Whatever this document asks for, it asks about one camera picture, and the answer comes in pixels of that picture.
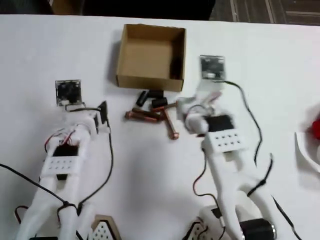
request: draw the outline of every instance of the red object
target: red object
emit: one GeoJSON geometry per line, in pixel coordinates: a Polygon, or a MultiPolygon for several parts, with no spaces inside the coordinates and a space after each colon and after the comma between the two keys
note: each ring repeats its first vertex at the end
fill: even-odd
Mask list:
{"type": "Polygon", "coordinates": [[[312,133],[316,139],[320,140],[320,119],[312,123],[312,133]]]}

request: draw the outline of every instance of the perforated panel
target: perforated panel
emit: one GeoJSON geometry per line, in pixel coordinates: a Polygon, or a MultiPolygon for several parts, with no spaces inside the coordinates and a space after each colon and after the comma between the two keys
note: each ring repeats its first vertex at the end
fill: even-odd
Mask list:
{"type": "Polygon", "coordinates": [[[116,240],[113,238],[111,231],[104,221],[101,221],[92,235],[89,237],[90,240],[116,240]]]}
{"type": "Polygon", "coordinates": [[[213,151],[217,153],[225,153],[245,148],[244,139],[237,129],[210,132],[209,137],[213,151]]]}
{"type": "Polygon", "coordinates": [[[80,162],[78,156],[50,157],[45,160],[41,176],[75,174],[78,172],[80,162]]]}
{"type": "MultiPolygon", "coordinates": [[[[198,240],[198,236],[199,234],[204,230],[204,227],[200,224],[200,223],[197,223],[194,225],[192,231],[191,231],[191,234],[188,238],[188,240],[198,240]]],[[[200,236],[200,239],[203,240],[203,236],[205,236],[205,239],[207,239],[207,235],[205,233],[201,234],[200,236]]]]}

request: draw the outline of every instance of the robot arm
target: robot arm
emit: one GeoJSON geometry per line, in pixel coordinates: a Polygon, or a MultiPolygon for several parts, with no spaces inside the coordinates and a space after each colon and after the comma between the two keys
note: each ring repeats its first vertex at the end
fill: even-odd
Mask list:
{"type": "MultiPolygon", "coordinates": [[[[212,93],[209,96],[212,100],[208,101],[208,97],[205,100],[197,97],[179,99],[177,114],[178,118],[184,121],[189,133],[204,137],[201,148],[217,189],[216,207],[221,213],[219,216],[221,226],[233,240],[288,239],[292,233],[287,231],[288,228],[285,226],[287,223],[265,185],[249,196],[259,208],[261,218],[239,221],[239,212],[236,211],[237,191],[247,195],[263,177],[258,174],[254,161],[250,159],[245,140],[235,127],[232,117],[224,111],[219,112],[217,106],[213,108],[214,100],[220,93],[212,93]],[[237,171],[231,169],[226,161],[230,156],[237,166],[237,171]]],[[[201,211],[209,230],[214,225],[211,210],[209,213],[208,209],[201,211]]]]}

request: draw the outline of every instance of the cylinder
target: cylinder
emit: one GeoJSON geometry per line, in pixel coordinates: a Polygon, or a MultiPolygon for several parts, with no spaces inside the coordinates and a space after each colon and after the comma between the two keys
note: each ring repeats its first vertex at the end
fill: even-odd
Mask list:
{"type": "Polygon", "coordinates": [[[153,109],[163,107],[165,105],[168,105],[168,100],[166,97],[160,98],[160,99],[155,99],[155,100],[152,100],[151,105],[152,105],[153,109]]]}
{"type": "Polygon", "coordinates": [[[142,110],[140,108],[136,108],[136,107],[132,108],[131,111],[134,113],[137,113],[137,114],[142,114],[142,115],[149,117],[149,118],[157,119],[158,121],[163,120],[162,115],[155,113],[155,112],[152,112],[152,111],[144,111],[144,110],[142,110]]]}
{"type": "Polygon", "coordinates": [[[164,91],[162,90],[150,90],[148,92],[148,98],[150,99],[163,99],[164,91]]]}
{"type": "Polygon", "coordinates": [[[147,98],[148,98],[147,91],[142,91],[135,104],[137,104],[139,107],[142,107],[145,104],[147,98]]]}

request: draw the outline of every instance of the white table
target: white table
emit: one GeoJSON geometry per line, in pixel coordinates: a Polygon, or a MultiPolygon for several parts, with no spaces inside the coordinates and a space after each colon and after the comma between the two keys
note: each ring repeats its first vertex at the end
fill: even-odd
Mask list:
{"type": "MultiPolygon", "coordinates": [[[[266,171],[272,152],[271,192],[302,239],[318,238],[320,177],[300,161],[294,137],[295,130],[305,128],[320,110],[320,28],[316,26],[1,15],[1,162],[38,178],[45,158],[43,143],[61,113],[56,107],[55,80],[81,79],[87,105],[107,100],[112,128],[114,172],[92,199],[99,213],[114,217],[125,240],[182,238],[199,209],[212,204],[210,198],[192,192],[204,164],[201,139],[187,134],[178,121],[174,123],[180,132],[177,141],[168,139],[164,124],[123,121],[140,90],[115,86],[116,59],[123,25],[138,23],[187,28],[181,96],[193,94],[198,84],[199,55],[225,56],[227,79],[244,88],[263,130],[259,169],[266,171]]],[[[253,152],[258,133],[238,90],[226,86],[221,104],[234,113],[253,152]]],[[[86,163],[83,196],[109,171],[107,139],[101,144],[97,157],[86,163]]],[[[0,239],[9,240],[18,228],[14,208],[30,205],[36,188],[4,169],[0,182],[0,239]]],[[[209,171],[197,189],[216,193],[209,171]]]]}

